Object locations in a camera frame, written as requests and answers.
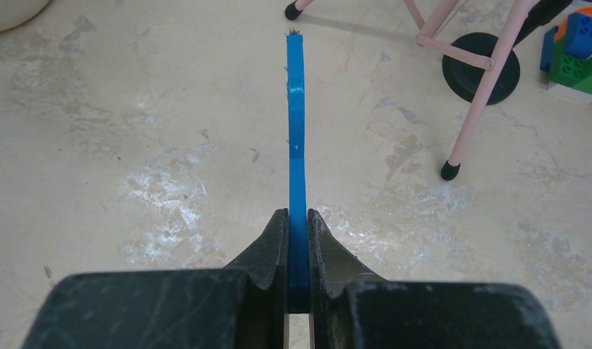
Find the concrete floor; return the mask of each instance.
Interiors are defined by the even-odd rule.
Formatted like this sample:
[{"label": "concrete floor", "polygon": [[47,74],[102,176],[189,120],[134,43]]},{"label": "concrete floor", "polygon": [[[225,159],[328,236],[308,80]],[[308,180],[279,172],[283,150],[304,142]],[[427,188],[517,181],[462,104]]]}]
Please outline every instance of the concrete floor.
[{"label": "concrete floor", "polygon": [[[440,39],[499,33],[510,3],[470,2]],[[0,348],[69,274],[220,267],[287,206],[291,25],[309,206],[335,235],[387,278],[523,284],[592,348],[592,105],[544,90],[543,31],[448,183],[468,104],[402,2],[318,0],[298,23],[286,4],[54,0],[0,34]]]}]

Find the black round base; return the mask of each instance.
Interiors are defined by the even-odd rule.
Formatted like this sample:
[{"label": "black round base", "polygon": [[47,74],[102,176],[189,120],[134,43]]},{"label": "black round base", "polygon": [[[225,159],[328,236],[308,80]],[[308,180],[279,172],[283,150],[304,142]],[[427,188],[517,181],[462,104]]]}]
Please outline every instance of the black round base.
[{"label": "black round base", "polygon": [[452,166],[451,164],[448,164],[448,161],[446,161],[444,167],[441,168],[441,178],[443,180],[453,180],[459,174],[460,168],[461,164]]},{"label": "black round base", "polygon": [[[452,46],[478,55],[491,57],[496,43],[497,37],[494,35],[469,33],[455,40]],[[444,72],[444,79],[446,79],[452,91],[464,100],[471,102],[476,94],[484,70],[446,55],[441,60],[441,70]],[[519,83],[520,75],[519,59],[514,54],[514,51],[511,51],[487,105],[497,104],[508,98]]]},{"label": "black round base", "polygon": [[298,11],[298,9],[296,8],[296,1],[287,5],[287,7],[285,8],[285,18],[287,18],[288,20],[295,20],[296,18],[298,18],[298,16],[300,16],[301,13],[303,12]]}]

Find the white round object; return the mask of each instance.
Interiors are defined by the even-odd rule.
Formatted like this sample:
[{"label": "white round object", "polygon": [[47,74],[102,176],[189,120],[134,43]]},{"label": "white round object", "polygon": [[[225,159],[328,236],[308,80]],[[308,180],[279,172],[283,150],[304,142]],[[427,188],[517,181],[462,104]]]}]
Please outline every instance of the white round object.
[{"label": "white round object", "polygon": [[6,31],[39,13],[49,0],[0,0],[0,31]]}]

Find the blue stick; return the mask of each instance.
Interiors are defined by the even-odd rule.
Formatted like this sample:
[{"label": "blue stick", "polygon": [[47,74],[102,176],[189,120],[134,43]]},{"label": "blue stick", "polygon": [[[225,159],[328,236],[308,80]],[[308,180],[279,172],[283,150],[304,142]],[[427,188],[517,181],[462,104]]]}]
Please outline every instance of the blue stick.
[{"label": "blue stick", "polygon": [[289,312],[309,312],[309,255],[305,188],[305,60],[303,37],[287,36],[289,110]]}]

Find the stack of toy blocks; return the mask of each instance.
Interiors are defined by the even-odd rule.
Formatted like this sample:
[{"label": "stack of toy blocks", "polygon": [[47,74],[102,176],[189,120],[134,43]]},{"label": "stack of toy blocks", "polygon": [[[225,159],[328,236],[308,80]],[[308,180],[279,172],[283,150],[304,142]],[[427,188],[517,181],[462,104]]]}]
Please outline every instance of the stack of toy blocks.
[{"label": "stack of toy blocks", "polygon": [[540,70],[550,92],[592,103],[592,16],[574,12],[545,34]]}]

